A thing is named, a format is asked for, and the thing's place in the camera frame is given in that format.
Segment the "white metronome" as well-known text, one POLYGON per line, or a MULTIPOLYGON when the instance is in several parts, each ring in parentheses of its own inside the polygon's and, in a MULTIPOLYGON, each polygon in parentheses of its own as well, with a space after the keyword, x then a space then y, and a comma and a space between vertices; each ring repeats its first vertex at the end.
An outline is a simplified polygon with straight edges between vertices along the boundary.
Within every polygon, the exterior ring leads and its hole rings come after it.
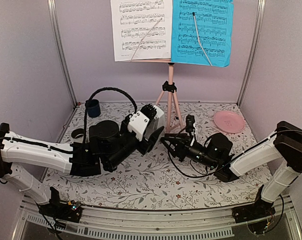
POLYGON ((156 115, 152 121, 149 122, 144 137, 148 140, 151 134, 158 128, 165 126, 165 113, 164 111, 156 105, 153 105, 156 109, 156 115))

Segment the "pink music stand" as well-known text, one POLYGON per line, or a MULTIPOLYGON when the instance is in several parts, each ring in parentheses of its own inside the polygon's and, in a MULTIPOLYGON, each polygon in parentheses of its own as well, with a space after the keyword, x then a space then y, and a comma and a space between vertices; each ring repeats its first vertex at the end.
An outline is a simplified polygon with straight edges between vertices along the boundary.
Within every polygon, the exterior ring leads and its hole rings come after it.
POLYGON ((168 131, 173 130, 173 126, 171 125, 170 121, 172 117, 175 117, 178 120, 177 126, 182 126, 182 117, 181 117, 181 111, 179 108, 178 98, 177 98, 177 88, 173 81, 174 76, 174 65, 176 63, 171 61, 171 58, 169 59, 148 59, 148 60, 136 60, 134 62, 158 62, 158 63, 167 63, 169 67, 169 74, 168 74, 168 80, 163 84, 162 86, 162 94, 168 96, 167 100, 167 117, 166 117, 166 129, 168 131))

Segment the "sheet music paper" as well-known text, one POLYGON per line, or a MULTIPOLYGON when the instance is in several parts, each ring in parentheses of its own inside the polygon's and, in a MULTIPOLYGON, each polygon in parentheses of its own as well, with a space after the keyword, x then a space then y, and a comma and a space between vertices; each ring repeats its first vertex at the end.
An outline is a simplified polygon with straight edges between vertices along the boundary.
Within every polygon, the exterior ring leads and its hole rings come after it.
POLYGON ((171 58, 171 0, 112 0, 114 60, 171 58))

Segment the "blue cloth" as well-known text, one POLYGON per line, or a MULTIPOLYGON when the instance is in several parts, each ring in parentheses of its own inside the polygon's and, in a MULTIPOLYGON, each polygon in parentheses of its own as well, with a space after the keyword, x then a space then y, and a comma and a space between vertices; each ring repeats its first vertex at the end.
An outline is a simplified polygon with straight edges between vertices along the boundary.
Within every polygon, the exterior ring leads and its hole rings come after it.
POLYGON ((232 0, 174 0, 171 61, 229 66, 233 13, 232 0))

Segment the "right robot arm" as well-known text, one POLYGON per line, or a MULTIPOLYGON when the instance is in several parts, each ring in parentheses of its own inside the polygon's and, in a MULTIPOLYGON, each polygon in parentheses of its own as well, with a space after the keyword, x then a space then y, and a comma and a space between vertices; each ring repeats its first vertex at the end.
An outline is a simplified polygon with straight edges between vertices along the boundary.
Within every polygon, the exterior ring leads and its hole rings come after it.
POLYGON ((181 162, 188 158, 202 164, 222 182, 232 182, 261 165, 283 160, 250 206, 253 218, 266 213, 269 205, 302 174, 302 129, 286 121, 279 122, 268 137, 238 155, 230 153, 233 143, 224 134, 213 134, 202 145, 193 132, 189 125, 181 135, 166 134, 161 138, 169 158, 176 157, 181 162))

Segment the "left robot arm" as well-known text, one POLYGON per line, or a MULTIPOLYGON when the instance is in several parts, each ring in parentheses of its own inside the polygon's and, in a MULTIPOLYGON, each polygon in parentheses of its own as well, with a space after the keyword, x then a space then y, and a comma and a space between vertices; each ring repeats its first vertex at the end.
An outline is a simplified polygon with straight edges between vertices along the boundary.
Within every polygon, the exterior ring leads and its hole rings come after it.
POLYGON ((44 186, 20 164, 53 168, 71 176, 96 176, 101 171, 113 172, 132 152, 150 152, 164 132, 160 117, 148 119, 138 112, 127 116, 118 126, 104 120, 89 128, 89 139, 83 143, 35 141, 0 125, 0 179, 7 180, 19 191, 45 206, 54 217, 65 213, 59 192, 44 186))

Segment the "pink plate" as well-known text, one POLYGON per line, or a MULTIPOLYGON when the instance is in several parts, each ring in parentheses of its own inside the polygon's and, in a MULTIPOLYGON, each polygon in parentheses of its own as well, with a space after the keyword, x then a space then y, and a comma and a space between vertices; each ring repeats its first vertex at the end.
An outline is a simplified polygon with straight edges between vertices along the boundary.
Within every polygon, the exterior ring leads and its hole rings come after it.
POLYGON ((232 111, 218 111, 213 116, 215 125, 223 132, 236 134, 245 128, 244 118, 232 111))

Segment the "dark blue cup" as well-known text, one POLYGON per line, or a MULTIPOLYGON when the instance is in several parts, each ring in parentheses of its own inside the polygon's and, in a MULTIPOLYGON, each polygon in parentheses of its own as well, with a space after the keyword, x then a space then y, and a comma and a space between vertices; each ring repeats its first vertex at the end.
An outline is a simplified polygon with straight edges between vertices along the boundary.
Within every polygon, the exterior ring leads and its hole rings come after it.
POLYGON ((90 118, 96 118, 100 116, 100 103, 97 99, 86 100, 85 107, 90 118))

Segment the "paper coffee cup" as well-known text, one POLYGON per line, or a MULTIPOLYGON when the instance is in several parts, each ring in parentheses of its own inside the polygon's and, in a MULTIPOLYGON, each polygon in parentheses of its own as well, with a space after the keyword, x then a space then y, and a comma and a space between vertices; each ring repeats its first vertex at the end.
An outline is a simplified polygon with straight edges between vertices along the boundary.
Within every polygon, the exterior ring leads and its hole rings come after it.
POLYGON ((71 138, 73 141, 81 142, 84 137, 84 129, 83 128, 78 128, 75 129, 71 132, 71 138))

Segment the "front aluminium rail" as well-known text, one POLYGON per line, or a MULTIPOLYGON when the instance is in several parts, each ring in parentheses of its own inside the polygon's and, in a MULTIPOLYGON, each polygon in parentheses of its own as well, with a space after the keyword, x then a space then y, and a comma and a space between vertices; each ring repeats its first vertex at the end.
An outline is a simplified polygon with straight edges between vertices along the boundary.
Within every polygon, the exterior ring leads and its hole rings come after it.
POLYGON ((258 235, 267 222, 259 218, 236 222, 232 207, 192 210, 129 210, 84 206, 78 223, 63 222, 52 229, 51 217, 43 217, 34 202, 25 197, 18 211, 12 239, 17 240, 302 240, 302 229, 289 196, 274 203, 275 215, 268 232, 258 235))

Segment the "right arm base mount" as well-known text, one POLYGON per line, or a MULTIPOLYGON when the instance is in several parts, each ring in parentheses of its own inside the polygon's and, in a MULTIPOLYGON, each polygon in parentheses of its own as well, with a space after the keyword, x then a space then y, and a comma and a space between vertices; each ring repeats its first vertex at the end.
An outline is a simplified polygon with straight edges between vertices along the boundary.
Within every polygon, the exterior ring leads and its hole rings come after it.
POLYGON ((263 218, 262 221, 257 221, 248 224, 248 229, 256 235, 266 233, 271 224, 275 214, 273 204, 265 202, 255 202, 244 206, 234 207, 232 209, 232 216, 236 223, 243 223, 258 220, 263 218))

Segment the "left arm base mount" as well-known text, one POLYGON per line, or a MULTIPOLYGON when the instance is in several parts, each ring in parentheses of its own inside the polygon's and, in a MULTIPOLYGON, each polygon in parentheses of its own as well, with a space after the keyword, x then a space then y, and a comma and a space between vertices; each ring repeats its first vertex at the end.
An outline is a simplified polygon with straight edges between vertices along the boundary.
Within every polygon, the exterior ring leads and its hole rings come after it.
POLYGON ((83 209, 80 203, 74 201, 63 203, 48 203, 39 205, 39 212, 55 220, 65 220, 68 222, 79 223, 83 209))

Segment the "right aluminium post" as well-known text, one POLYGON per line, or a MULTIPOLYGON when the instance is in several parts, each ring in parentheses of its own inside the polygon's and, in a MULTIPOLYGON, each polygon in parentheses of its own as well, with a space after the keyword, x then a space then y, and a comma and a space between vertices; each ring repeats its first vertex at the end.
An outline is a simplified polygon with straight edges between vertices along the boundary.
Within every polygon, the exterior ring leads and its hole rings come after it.
POLYGON ((248 88, 251 72, 253 70, 254 59, 256 55, 256 51, 258 48, 258 43, 260 39, 261 29, 263 25, 263 18, 264 18, 264 11, 265 11, 265 4, 266 0, 258 0, 257 1, 257 11, 256 11, 256 18, 253 30, 253 37, 250 47, 250 52, 248 56, 247 65, 244 71, 243 81, 240 88, 239 96, 237 98, 237 106, 241 108, 244 102, 244 97, 246 94, 246 90, 248 88))

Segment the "aluminium post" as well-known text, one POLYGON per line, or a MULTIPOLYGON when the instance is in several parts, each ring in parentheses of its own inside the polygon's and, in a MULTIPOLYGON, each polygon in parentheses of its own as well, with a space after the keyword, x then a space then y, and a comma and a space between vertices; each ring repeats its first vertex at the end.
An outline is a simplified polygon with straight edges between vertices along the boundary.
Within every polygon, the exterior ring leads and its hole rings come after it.
POLYGON ((48 11, 49 11, 49 16, 50 16, 52 31, 53 31, 55 44, 56 44, 56 48, 57 48, 57 52, 58 52, 58 57, 59 57, 59 61, 61 64, 63 76, 65 79, 67 91, 70 96, 72 105, 75 107, 77 105, 77 99, 76 99, 75 91, 74 91, 73 84, 72 84, 72 81, 70 78, 70 73, 69 73, 69 69, 67 66, 66 56, 64 53, 62 37, 61 37, 59 22, 58 22, 56 1, 48 0, 47 3, 48 3, 48 11))
POLYGON ((258 0, 257 1, 257 11, 256 11, 256 18, 253 30, 253 37, 250 47, 250 52, 248 56, 247 65, 244 71, 243 81, 240 88, 239 96, 237 98, 237 106, 241 108, 244 102, 244 97, 246 94, 246 90, 248 88, 251 72, 253 70, 254 59, 256 55, 256 51, 258 48, 258 43, 260 39, 261 29, 263 25, 263 18, 264 18, 264 11, 265 11, 265 4, 266 0, 258 0))

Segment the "left aluminium post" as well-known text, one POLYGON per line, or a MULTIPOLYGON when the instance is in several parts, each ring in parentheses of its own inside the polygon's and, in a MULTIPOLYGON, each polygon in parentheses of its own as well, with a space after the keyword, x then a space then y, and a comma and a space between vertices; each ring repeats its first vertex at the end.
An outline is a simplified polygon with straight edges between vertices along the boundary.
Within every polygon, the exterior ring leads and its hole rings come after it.
POLYGON ((72 84, 72 81, 70 78, 70 73, 69 73, 69 69, 67 66, 66 56, 64 53, 62 37, 61 37, 59 22, 58 22, 56 1, 48 0, 47 3, 48 3, 48 11, 49 11, 49 16, 50 16, 52 31, 53 31, 55 44, 56 44, 56 48, 57 48, 57 52, 58 52, 58 57, 59 57, 59 61, 61 64, 63 76, 65 79, 67 91, 70 96, 72 105, 75 107, 77 105, 77 99, 76 99, 75 91, 74 91, 73 84, 72 84))

